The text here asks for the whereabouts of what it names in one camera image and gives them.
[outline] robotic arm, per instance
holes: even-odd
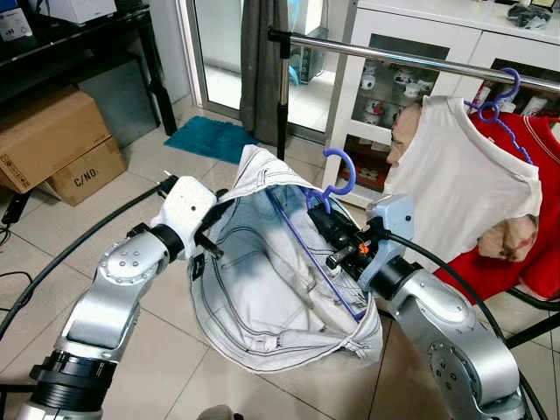
[[[73,308],[54,351],[31,370],[38,384],[18,420],[102,418],[103,400],[137,322],[139,299],[153,279],[168,263],[190,257],[196,245],[220,256],[200,233],[215,203],[196,179],[180,178],[152,228],[135,228],[103,253],[94,284]],[[477,321],[460,293],[405,262],[402,246],[376,240],[376,228],[412,236],[411,201],[393,196],[374,203],[367,215],[369,229],[360,231],[337,212],[310,210],[318,231],[339,249],[327,265],[340,265],[364,291],[389,301],[455,420],[523,419],[519,374],[505,345]],[[375,252],[369,251],[374,245]]]

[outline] orange light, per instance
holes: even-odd
[[[362,254],[367,254],[369,252],[368,245],[366,245],[365,243],[361,243],[358,249]]]

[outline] black table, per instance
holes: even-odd
[[[55,57],[72,57],[84,50],[91,50],[95,54],[110,53],[118,48],[119,39],[137,32],[150,72],[150,91],[156,96],[165,133],[170,136],[177,131],[171,100],[163,82],[163,69],[148,5],[117,12],[113,17],[100,17],[82,26],[32,13],[28,7],[22,8],[33,36],[10,42],[0,41],[0,89],[11,82],[11,77],[30,73],[56,60]],[[48,81],[39,80],[37,85]]]

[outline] cardboard box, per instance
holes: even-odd
[[[33,35],[24,12],[17,8],[0,13],[0,36],[6,42]]]
[[[38,1],[40,0],[29,2],[34,11]],[[38,12],[81,25],[88,20],[115,13],[116,6],[115,0],[49,0],[41,2]]]
[[[66,87],[0,119],[0,184],[25,193],[110,137],[92,98]]]
[[[48,178],[39,188],[75,206],[126,170],[113,137],[78,157]]]

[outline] red garment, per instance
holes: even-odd
[[[508,133],[496,123],[484,123],[477,114],[469,115],[476,129],[504,151],[521,160]],[[550,131],[547,117],[526,117],[500,113],[500,119],[515,133],[517,143],[524,147],[533,164],[539,167],[542,204],[535,245],[521,262],[507,262],[479,255],[478,248],[461,254],[450,265],[483,298],[506,291],[523,281],[542,298],[560,297],[560,143]],[[436,276],[468,294],[439,269]]]

